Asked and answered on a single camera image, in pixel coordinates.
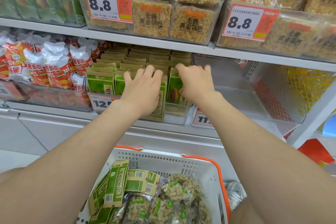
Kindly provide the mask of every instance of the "shopping basket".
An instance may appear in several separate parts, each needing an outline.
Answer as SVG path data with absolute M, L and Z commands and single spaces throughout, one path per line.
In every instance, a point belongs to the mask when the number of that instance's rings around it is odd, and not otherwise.
M 109 172 L 114 161 L 124 159 L 129 159 L 130 169 L 149 170 L 165 177 L 175 173 L 194 174 L 197 182 L 204 189 L 212 216 L 212 224 L 220 224 L 222 220 L 225 220 L 223 221 L 225 224 L 229 223 L 231 211 L 228 196 L 224 188 L 221 169 L 213 160 L 188 156 L 184 153 L 175 154 L 117 145 L 108 157 L 94 188 Z M 77 224 L 88 224 L 90 217 L 89 204 L 86 202 L 85 207 L 78 215 Z

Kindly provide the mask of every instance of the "person's right hand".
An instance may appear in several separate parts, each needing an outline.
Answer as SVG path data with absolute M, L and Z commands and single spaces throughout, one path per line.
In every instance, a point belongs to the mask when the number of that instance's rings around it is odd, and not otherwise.
M 183 82 L 180 94 L 191 103 L 199 106 L 215 92 L 209 65 L 203 69 L 201 66 L 177 64 L 175 68 Z

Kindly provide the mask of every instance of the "basket handle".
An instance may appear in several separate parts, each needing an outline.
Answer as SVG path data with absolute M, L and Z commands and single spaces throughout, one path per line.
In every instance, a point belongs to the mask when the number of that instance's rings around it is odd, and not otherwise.
M 116 146 L 114 146 L 114 148 L 128 149 L 128 150 L 134 150 L 134 151 L 142 151 L 143 150 L 142 147 L 134 148 L 134 147 L 124 146 L 124 145 L 116 145 Z
M 216 161 L 214 161 L 214 160 L 212 160 L 210 158 L 203 158 L 203 157 L 198 157 L 198 156 L 188 156 L 185 153 L 182 153 L 182 157 L 183 158 L 200 159 L 200 160 L 211 162 L 211 163 L 213 163 L 215 165 L 215 167 L 217 168 L 217 171 L 218 171 L 220 187 L 221 187 L 222 193 L 223 193 L 224 204 L 225 204 L 226 215 L 227 215 L 227 221 L 228 221 L 228 223 L 230 223 L 230 217 L 231 217 L 230 202 L 229 202 L 228 194 L 227 194 L 226 189 L 224 187 L 224 182 L 223 182 L 223 179 L 222 179 L 222 171 L 221 171 L 220 166 L 217 164 Z

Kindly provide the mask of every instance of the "cabinet door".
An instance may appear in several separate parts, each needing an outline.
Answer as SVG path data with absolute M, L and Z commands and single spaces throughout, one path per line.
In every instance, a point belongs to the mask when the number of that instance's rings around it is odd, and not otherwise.
M 18 113 L 0 112 L 0 149 L 43 155 L 47 151 L 19 121 Z
M 21 113 L 20 121 L 48 151 L 90 122 L 89 120 L 42 113 Z

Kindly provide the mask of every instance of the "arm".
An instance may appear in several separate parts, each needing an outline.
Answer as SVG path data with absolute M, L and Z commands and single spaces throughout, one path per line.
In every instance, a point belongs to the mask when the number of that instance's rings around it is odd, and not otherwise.
M 265 223 L 335 222 L 336 181 L 328 173 L 230 105 L 214 90 L 209 66 L 176 68 L 183 97 L 212 122 Z
M 0 184 L 2 223 L 73 223 L 108 156 L 140 117 L 157 106 L 162 71 L 139 69 L 98 118 Z

